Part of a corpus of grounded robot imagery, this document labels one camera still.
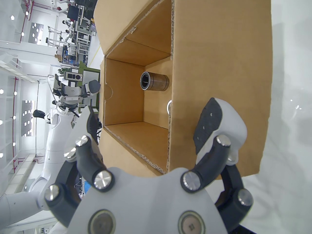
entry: white wall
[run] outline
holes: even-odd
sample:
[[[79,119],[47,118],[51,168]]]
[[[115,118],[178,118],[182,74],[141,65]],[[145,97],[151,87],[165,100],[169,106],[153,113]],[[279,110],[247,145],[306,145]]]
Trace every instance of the white wall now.
[[[46,9],[41,9],[39,7],[34,6],[33,11],[31,13],[30,20],[25,23],[24,26],[24,34],[22,37],[22,41],[28,42],[29,34],[32,34],[30,30],[35,30],[31,28],[31,23],[38,23],[43,25],[43,35],[41,39],[41,45],[47,46],[46,38],[49,36],[48,26],[55,28],[56,25],[57,14],[53,11],[49,11]]]
[[[259,174],[244,178],[254,206],[243,225],[256,233],[311,233],[312,229],[311,1],[272,0],[269,129]],[[216,199],[222,188],[215,181],[208,192]]]
[[[48,76],[50,74],[50,66],[37,65],[37,64],[29,64],[23,63],[23,71],[27,74],[40,75],[40,76]],[[51,92],[49,86],[47,84],[46,77],[36,77],[32,76],[36,80],[40,81],[39,84],[39,92],[38,92],[38,83],[32,84],[28,82],[24,82],[21,86],[22,89],[22,97],[21,100],[33,100],[36,101],[37,109],[42,111],[47,111],[50,108],[50,97]],[[41,152],[46,148],[47,136],[48,136],[49,125],[45,120],[38,118],[36,125],[36,133],[37,133],[37,152]],[[21,138],[21,149],[24,152],[34,153],[36,147],[36,136],[27,136]]]
[[[44,164],[35,164],[35,166],[32,168],[32,171],[28,177],[28,179],[36,179],[39,177],[39,175],[42,173]]]

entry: box flap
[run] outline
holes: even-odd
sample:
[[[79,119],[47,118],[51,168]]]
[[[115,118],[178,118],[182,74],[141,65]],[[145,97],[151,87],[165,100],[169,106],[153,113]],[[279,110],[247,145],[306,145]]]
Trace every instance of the box flap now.
[[[98,0],[94,11],[104,54],[153,0]]]
[[[144,67],[106,59],[104,125],[143,121],[144,91],[140,77]]]
[[[258,173],[271,84],[271,0],[175,0],[169,169],[194,166],[193,133],[205,104],[216,97],[247,126],[241,175]]]
[[[104,86],[105,86],[105,79],[104,79],[104,69],[105,69],[105,59],[102,61],[100,65],[100,75],[99,75],[99,81],[101,84],[101,89],[99,91],[99,109],[98,109],[98,118],[100,122],[104,126]]]

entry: metal screw cap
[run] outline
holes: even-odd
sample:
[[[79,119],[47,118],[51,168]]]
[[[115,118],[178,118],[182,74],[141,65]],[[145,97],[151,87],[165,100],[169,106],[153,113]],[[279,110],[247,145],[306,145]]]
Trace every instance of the metal screw cap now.
[[[59,187],[55,184],[49,186],[44,192],[44,198],[47,201],[53,201],[59,195]]]
[[[94,185],[97,189],[104,189],[112,181],[112,175],[108,171],[99,172],[94,178]]]
[[[218,135],[218,136],[216,137],[216,141],[217,141],[219,144],[221,144],[222,146],[227,146],[227,147],[229,147],[229,146],[231,145],[230,139],[229,139],[227,136],[225,136],[225,135]]]
[[[83,146],[88,142],[88,137],[86,135],[83,135],[81,138],[76,140],[76,145],[77,146]]]
[[[253,195],[245,188],[238,192],[237,198],[241,205],[251,206],[253,204]]]
[[[76,154],[76,147],[72,148],[71,150],[68,150],[66,153],[64,153],[64,157],[67,159],[71,159]]]
[[[192,171],[184,173],[182,181],[188,190],[196,191],[200,188],[200,179],[198,175]]]

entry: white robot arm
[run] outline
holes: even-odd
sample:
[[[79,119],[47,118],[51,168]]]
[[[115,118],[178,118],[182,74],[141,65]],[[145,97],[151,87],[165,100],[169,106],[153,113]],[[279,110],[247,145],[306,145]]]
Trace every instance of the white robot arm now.
[[[94,138],[93,111],[85,108],[82,115],[74,128],[82,136],[67,144],[66,161],[45,191],[48,207],[68,234],[225,234],[250,210],[253,197],[231,165],[233,151],[245,142],[246,127],[225,101],[212,98],[201,114],[194,132],[194,168],[154,178],[107,169]],[[78,172],[92,186],[83,200],[73,188]],[[205,187],[219,174],[225,190],[214,204]]]
[[[62,84],[56,75],[54,87],[57,87],[57,90],[54,90],[55,95],[59,94],[61,99],[57,103],[53,103],[55,106],[46,115],[46,117],[49,117],[51,125],[47,139],[43,171],[32,183],[29,192],[0,197],[0,230],[41,210],[49,210],[44,200],[44,192],[47,187],[56,181],[65,161],[64,148],[66,147],[68,137],[73,132],[72,125],[78,118],[78,102],[82,100],[82,97],[96,95],[99,92],[100,84],[99,82],[91,81],[82,87],[70,87],[69,91],[69,87]],[[63,99],[72,97],[77,99],[69,99],[69,101]]]

